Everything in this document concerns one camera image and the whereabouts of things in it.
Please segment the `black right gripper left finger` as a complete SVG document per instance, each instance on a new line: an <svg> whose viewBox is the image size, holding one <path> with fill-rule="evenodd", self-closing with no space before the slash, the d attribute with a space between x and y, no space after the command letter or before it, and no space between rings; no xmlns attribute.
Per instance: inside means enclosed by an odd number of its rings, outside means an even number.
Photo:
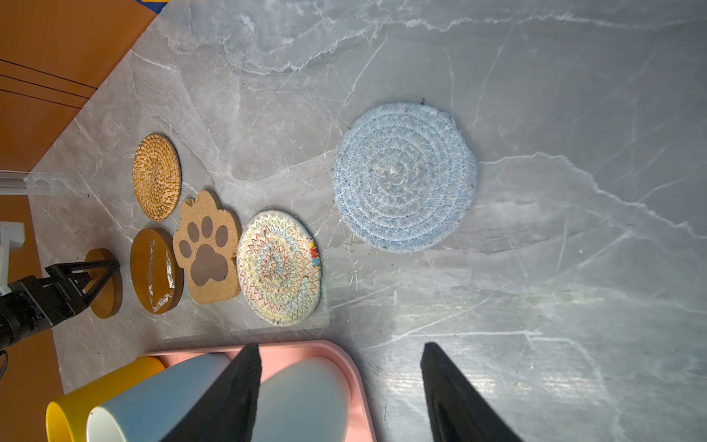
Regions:
<svg viewBox="0 0 707 442"><path fill-rule="evenodd" d="M165 441L250 441L261 386L257 344L245 345Z"/></svg>

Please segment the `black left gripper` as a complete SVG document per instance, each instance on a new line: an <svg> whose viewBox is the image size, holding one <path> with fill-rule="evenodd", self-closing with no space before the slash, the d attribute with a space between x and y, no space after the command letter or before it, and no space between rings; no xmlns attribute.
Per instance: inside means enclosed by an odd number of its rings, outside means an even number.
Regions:
<svg viewBox="0 0 707 442"><path fill-rule="evenodd" d="M56 263L45 268L50 277L28 276L11 283L11 292L1 296L1 349L90 309L119 270L114 260Z"/></svg>

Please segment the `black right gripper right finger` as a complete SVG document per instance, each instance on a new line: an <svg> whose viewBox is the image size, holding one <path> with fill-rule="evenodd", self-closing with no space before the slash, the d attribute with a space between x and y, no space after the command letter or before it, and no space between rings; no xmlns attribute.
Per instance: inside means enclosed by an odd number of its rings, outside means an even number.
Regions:
<svg viewBox="0 0 707 442"><path fill-rule="evenodd" d="M521 441L438 344L425 345L421 369L433 440Z"/></svg>

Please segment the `matte round wooden coaster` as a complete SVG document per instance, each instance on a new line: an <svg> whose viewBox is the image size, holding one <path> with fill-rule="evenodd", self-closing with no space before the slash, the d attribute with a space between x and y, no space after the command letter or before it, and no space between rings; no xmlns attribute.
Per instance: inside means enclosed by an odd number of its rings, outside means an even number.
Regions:
<svg viewBox="0 0 707 442"><path fill-rule="evenodd" d="M85 258L86 262L111 260L115 261L112 253L107 249L90 250ZM113 273L112 278L101 289L90 305L90 309L100 319L108 319L116 315L123 303L123 280L120 270Z"/></svg>

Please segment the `glossy round wooden coaster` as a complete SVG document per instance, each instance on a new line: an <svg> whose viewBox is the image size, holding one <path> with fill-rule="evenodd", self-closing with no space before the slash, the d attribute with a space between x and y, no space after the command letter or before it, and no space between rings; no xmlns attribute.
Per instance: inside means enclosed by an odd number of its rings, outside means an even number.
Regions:
<svg viewBox="0 0 707 442"><path fill-rule="evenodd" d="M143 307L154 315L174 309L182 298L184 272L177 265L172 237L163 228L145 228L134 239L131 279Z"/></svg>

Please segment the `cork paw print coaster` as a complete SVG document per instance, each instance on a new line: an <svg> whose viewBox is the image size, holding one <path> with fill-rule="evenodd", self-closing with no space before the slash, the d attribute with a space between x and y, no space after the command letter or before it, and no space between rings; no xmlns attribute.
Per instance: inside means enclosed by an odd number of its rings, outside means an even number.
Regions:
<svg viewBox="0 0 707 442"><path fill-rule="evenodd" d="M238 217L217 195L204 189L180 204L180 224L173 237L178 266L186 274L191 297L200 305L235 298L240 293L237 251Z"/></svg>

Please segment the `woven rattan round coaster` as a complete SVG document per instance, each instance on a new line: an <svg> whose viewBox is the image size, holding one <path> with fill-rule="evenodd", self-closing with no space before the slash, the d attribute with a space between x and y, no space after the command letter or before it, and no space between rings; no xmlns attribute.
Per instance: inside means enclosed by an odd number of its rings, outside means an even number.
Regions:
<svg viewBox="0 0 707 442"><path fill-rule="evenodd" d="M136 199L153 221L164 221L175 210L182 191L182 169L176 149L162 134L141 141L134 156L132 181Z"/></svg>

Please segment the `multicolour woven round coaster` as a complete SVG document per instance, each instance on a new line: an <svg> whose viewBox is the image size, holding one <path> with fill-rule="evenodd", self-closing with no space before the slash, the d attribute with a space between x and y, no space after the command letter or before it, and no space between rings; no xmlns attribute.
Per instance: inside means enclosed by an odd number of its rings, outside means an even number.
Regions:
<svg viewBox="0 0 707 442"><path fill-rule="evenodd" d="M298 324L319 305L318 246L288 213L266 210L250 219L239 241L237 268L248 305L274 326Z"/></svg>

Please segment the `light blue woven coaster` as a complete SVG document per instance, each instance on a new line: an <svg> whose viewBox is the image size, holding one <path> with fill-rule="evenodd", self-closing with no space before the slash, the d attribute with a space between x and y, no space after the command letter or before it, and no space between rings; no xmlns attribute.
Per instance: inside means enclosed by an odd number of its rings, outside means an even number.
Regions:
<svg viewBox="0 0 707 442"><path fill-rule="evenodd" d="M471 211L478 162L452 116L397 101L363 112L335 154L333 196L344 224L392 253L427 250Z"/></svg>

